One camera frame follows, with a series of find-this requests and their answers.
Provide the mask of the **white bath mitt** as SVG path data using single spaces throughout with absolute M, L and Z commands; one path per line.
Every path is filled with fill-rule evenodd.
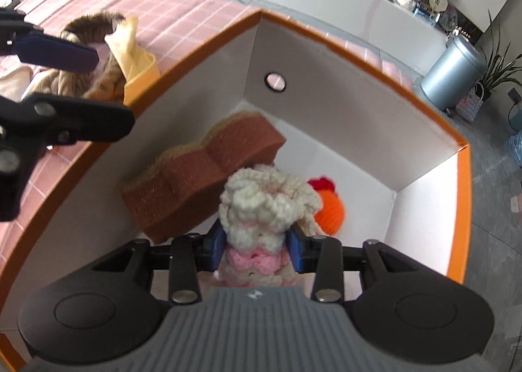
M 20 66 L 0 78 L 0 95 L 11 101 L 19 102 L 33 79 L 31 67 Z

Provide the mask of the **brown bear-shaped sponge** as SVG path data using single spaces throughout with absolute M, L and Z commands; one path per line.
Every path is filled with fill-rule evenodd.
M 241 168 L 272 165 L 285 142 L 261 113 L 234 113 L 201 141 L 166 150 L 122 186 L 122 199 L 139 229 L 163 243 L 214 215 L 228 177 Z

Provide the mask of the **white pink crochet toy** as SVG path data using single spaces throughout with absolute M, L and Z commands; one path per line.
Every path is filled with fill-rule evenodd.
M 305 180 L 272 165 L 242 168 L 226 181 L 219 219 L 226 250 L 218 277 L 232 287 L 281 287 L 298 283 L 289 260 L 286 231 L 298 225 L 307 236 L 321 235 L 314 216 L 323 208 Z

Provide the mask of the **orange crochet toy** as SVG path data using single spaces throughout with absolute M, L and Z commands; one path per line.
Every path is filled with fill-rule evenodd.
M 322 209 L 314 216 L 315 222 L 328 236 L 336 235 L 343 226 L 346 210 L 333 180 L 320 177 L 308 180 L 308 184 L 318 193 L 323 203 Z

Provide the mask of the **brown plush headband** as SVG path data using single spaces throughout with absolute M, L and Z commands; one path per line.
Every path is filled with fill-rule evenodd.
M 68 22 L 59 37 L 70 43 L 86 48 L 104 44 L 105 38 L 123 23 L 123 14 L 103 10 L 98 13 L 81 15 Z M 30 84 L 26 95 L 43 94 L 59 97 L 74 97 L 97 102 L 122 104 L 126 77 L 112 52 L 102 59 L 102 66 L 96 63 L 87 69 L 60 70 L 53 68 Z

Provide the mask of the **yellow microfiber cloth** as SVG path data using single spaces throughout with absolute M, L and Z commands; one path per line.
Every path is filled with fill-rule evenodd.
M 126 106 L 160 77 L 156 56 L 137 41 L 137 28 L 138 17 L 130 16 L 104 37 L 125 78 L 123 104 Z

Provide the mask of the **orange cardboard box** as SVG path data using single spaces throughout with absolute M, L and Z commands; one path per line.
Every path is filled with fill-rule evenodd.
M 317 32 L 258 12 L 180 59 L 127 106 L 131 132 L 86 147 L 51 189 L 6 264 L 1 339 L 10 371 L 484 371 L 487 304 L 463 286 L 471 231 L 471 149 L 409 89 Z M 152 292 L 95 272 L 95 261 L 149 240 L 122 186 L 171 147 L 201 141 L 220 120 L 259 112 L 286 138 L 273 161 L 303 179 L 333 180 L 348 208 L 334 237 L 379 240 L 411 272 L 345 301 L 300 286 L 210 287 L 167 304 L 167 272 Z

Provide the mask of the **woven small basket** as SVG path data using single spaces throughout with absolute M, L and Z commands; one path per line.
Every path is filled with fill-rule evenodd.
M 456 114 L 468 123 L 473 123 L 483 104 L 483 97 L 484 87 L 477 82 L 456 105 Z

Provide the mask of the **blue water bottle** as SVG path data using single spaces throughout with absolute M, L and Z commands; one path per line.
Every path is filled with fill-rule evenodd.
M 522 167 L 522 133 L 511 135 L 509 138 L 509 148 L 516 164 Z

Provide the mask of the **grey metal trash bin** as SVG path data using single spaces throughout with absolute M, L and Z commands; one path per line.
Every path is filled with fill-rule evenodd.
M 446 50 L 419 87 L 438 110 L 453 109 L 487 72 L 485 56 L 467 38 L 458 35 L 447 41 Z

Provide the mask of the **green potted plant right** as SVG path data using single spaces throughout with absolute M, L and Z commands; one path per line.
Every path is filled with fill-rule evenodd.
M 510 56 L 511 43 L 502 42 L 502 29 L 499 23 L 494 23 L 492 15 L 487 12 L 489 28 L 487 34 L 491 39 L 489 52 L 481 49 L 487 60 L 487 72 L 481 78 L 481 87 L 484 90 L 483 100 L 487 101 L 502 84 L 514 84 L 521 87 L 521 54 Z

